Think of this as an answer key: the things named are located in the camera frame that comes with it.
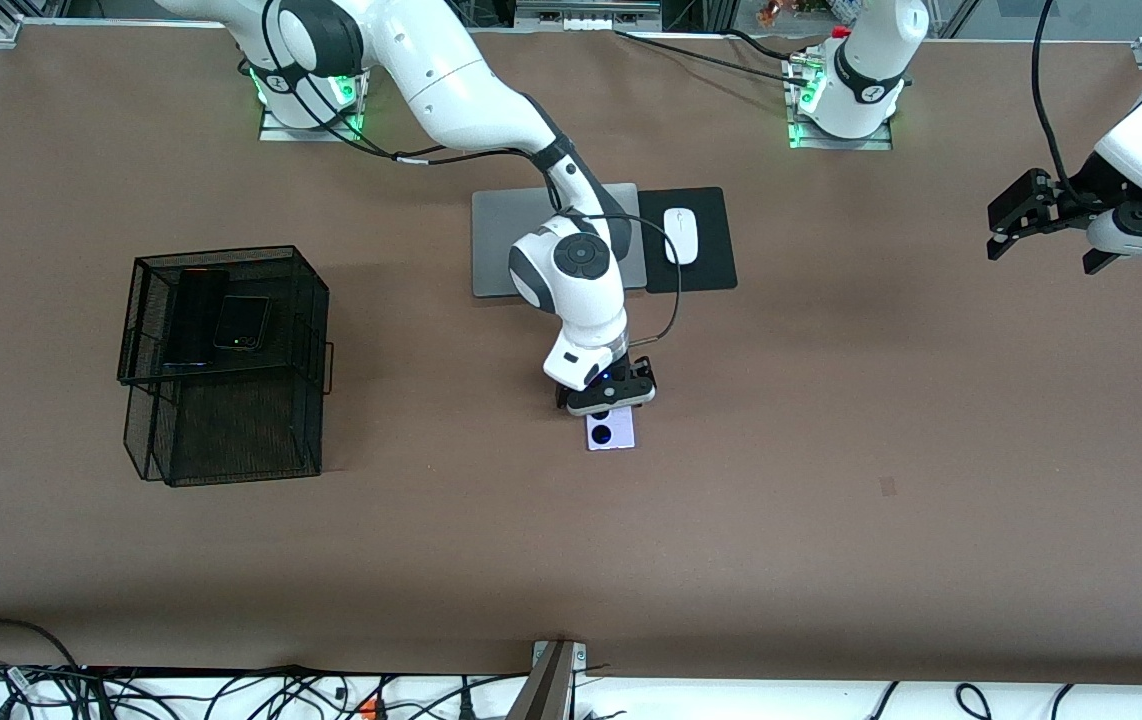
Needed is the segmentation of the lavender flip phone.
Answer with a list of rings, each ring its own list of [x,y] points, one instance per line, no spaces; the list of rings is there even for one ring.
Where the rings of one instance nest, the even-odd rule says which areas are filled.
[[[612,409],[585,416],[586,448],[589,451],[626,450],[636,447],[632,407]]]

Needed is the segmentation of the black flip phone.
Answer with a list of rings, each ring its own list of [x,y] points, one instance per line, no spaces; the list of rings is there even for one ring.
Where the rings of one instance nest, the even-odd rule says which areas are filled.
[[[263,346],[271,299],[265,296],[227,295],[216,318],[214,347],[254,351]]]

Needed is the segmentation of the long black smartphone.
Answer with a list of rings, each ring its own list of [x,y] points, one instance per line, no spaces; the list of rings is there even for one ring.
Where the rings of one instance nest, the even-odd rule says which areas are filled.
[[[214,334],[230,283],[227,269],[183,269],[170,301],[161,366],[169,371],[215,363]]]

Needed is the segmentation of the white computer mouse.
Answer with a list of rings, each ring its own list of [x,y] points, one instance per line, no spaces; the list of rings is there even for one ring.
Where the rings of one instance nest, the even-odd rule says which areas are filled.
[[[664,255],[675,266],[687,266],[700,253],[699,225],[695,211],[689,208],[664,210]]]

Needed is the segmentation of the black mouse pad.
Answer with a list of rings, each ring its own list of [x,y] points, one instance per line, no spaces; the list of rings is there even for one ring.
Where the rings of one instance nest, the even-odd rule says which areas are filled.
[[[641,229],[648,293],[734,290],[737,272],[734,243],[727,229],[725,193],[719,187],[648,190],[638,195],[641,218],[664,225],[664,210],[689,208],[695,211],[700,253],[687,266],[675,266],[664,255],[661,232]]]

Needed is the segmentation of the silver closed laptop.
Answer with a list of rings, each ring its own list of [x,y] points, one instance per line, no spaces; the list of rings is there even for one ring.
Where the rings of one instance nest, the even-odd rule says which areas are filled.
[[[625,213],[640,215],[638,187],[634,183],[608,183],[606,190]],[[488,190],[471,197],[472,296],[475,299],[518,296],[508,270],[510,245],[538,229],[552,214],[550,201],[540,189]],[[640,290],[648,283],[641,231],[636,223],[626,219],[624,224],[632,231],[629,253],[620,265],[624,287]]]

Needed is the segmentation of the black mesh two-tier organizer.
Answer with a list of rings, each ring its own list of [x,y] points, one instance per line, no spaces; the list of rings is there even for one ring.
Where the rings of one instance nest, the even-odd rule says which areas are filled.
[[[215,363],[161,366],[183,269],[227,269],[227,295],[271,299],[263,346],[216,347]],[[137,258],[116,378],[127,387],[123,442],[147,482],[172,488],[316,477],[332,387],[330,291],[291,245]]]

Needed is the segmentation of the grey metal power strip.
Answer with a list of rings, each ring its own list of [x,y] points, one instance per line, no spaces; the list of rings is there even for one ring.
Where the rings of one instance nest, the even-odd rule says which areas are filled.
[[[531,32],[621,29],[661,32],[661,0],[513,0],[513,29]]]

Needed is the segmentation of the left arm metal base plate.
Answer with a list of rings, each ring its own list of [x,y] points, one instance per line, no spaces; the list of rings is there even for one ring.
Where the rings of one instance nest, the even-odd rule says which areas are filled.
[[[892,147],[891,117],[896,95],[860,102],[819,56],[795,54],[782,61],[787,137],[793,149],[883,151]]]

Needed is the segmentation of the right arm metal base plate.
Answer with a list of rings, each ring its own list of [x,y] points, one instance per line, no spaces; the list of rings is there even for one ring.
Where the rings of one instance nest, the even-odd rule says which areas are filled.
[[[262,102],[257,138],[263,142],[359,141],[364,129],[364,111],[370,74],[315,79],[296,83],[305,102],[288,90],[282,75],[265,74],[252,67],[248,77]]]

